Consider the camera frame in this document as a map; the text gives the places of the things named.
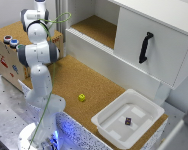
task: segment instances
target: cabinet door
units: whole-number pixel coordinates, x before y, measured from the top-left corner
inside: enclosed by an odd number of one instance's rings
[[[148,40],[147,60],[140,64],[139,56],[147,32],[154,36]],[[114,48],[118,57],[173,86],[187,51],[187,35],[127,9],[120,9]]]

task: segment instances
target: sink basin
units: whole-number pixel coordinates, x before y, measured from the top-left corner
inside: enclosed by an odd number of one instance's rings
[[[130,89],[96,114],[91,121],[119,149],[130,149],[163,115],[164,109]],[[126,125],[126,118],[131,124]]]

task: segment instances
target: yellow-green wire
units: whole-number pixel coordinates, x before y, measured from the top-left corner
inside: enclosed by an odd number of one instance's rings
[[[58,22],[56,22],[56,20],[57,20],[59,17],[65,15],[65,14],[69,14],[69,17],[68,17],[67,19],[65,19],[65,20],[63,20],[63,21],[58,21]],[[49,21],[49,20],[44,20],[44,19],[40,19],[40,20],[47,21],[47,22],[52,22],[52,25],[53,25],[53,23],[62,23],[62,22],[66,22],[66,21],[68,21],[70,18],[71,18],[71,13],[68,12],[68,13],[63,13],[63,14],[61,14],[61,15],[58,16],[54,21]],[[48,36],[49,36],[49,38],[50,38],[50,41],[52,41],[51,35],[50,35],[49,31],[45,28],[45,26],[44,26],[42,23],[41,23],[41,26],[45,29],[46,33],[48,34]],[[53,86],[54,86],[55,67],[56,67],[56,65],[55,65],[55,63],[53,63],[52,88],[53,88]],[[39,126],[40,126],[40,124],[41,124],[41,121],[43,120],[43,117],[44,117],[44,115],[45,115],[46,109],[47,109],[48,104],[49,104],[49,102],[50,102],[50,97],[51,97],[51,95],[52,95],[52,92],[50,92],[50,95],[49,95],[47,104],[46,104],[46,106],[45,106],[44,112],[43,112],[43,114],[42,114],[42,116],[41,116],[41,119],[40,119],[40,121],[39,121],[39,124],[38,124],[38,126],[37,126],[37,128],[36,128],[36,131],[35,131],[35,133],[34,133],[34,135],[33,135],[32,140],[31,140],[31,142],[30,142],[30,145],[29,145],[28,150],[30,149],[30,147],[31,147],[31,145],[32,145],[32,142],[34,141],[34,138],[35,138],[35,136],[36,136],[36,133],[37,133],[37,131],[38,131],[38,128],[39,128]]]

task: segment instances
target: wooden box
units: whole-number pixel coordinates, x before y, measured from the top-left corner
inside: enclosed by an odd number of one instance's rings
[[[23,31],[22,23],[16,22],[0,29],[0,74],[11,82],[19,90],[22,90],[18,79],[21,81],[29,77],[30,69],[24,67],[18,60],[15,49],[3,43],[3,38],[11,35],[13,39],[19,40],[20,44],[29,45],[27,33]],[[63,35],[55,31],[52,42],[60,49],[60,58],[63,57]]]

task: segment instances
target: yellow cube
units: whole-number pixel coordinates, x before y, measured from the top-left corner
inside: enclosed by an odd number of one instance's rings
[[[85,101],[85,95],[84,94],[79,95],[79,101],[81,101],[81,102]]]

